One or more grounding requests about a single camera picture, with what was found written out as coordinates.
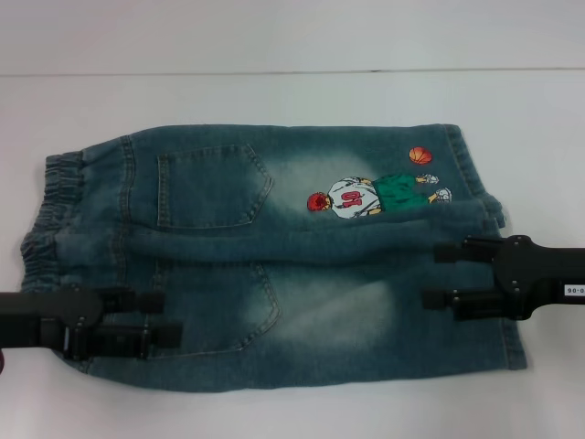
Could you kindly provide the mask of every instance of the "blue denim shorts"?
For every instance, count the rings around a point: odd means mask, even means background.
[[[498,235],[461,131],[167,126],[48,158],[22,290],[166,294],[181,348],[84,373],[171,391],[319,386],[523,369],[516,323],[455,322],[420,290],[489,287],[432,247]],[[108,315],[108,323],[144,317]]]

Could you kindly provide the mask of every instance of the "white surface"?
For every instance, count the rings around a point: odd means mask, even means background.
[[[0,74],[585,67],[580,0],[0,0]]]
[[[585,246],[585,72],[0,79],[0,287],[46,155],[170,123],[457,123],[515,232]],[[585,307],[521,324],[531,367],[322,389],[170,394],[85,377],[40,350],[6,352],[0,425],[11,439],[585,437]]]

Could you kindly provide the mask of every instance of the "cartoon basketball player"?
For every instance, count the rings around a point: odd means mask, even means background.
[[[439,189],[430,197],[413,190],[415,185],[424,183],[436,185],[439,179],[430,174],[418,177],[386,176],[374,182],[366,178],[347,177],[335,183],[328,194],[312,194],[307,200],[307,207],[311,211],[331,209],[339,218],[350,219],[429,203],[451,202],[448,188]]]

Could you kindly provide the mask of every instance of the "basketball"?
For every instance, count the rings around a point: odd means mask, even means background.
[[[422,146],[417,146],[410,150],[410,160],[417,165],[426,165],[432,160],[431,151]]]

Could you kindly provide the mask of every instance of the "white label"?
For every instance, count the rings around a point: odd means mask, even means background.
[[[585,285],[565,285],[565,295],[585,297]]]

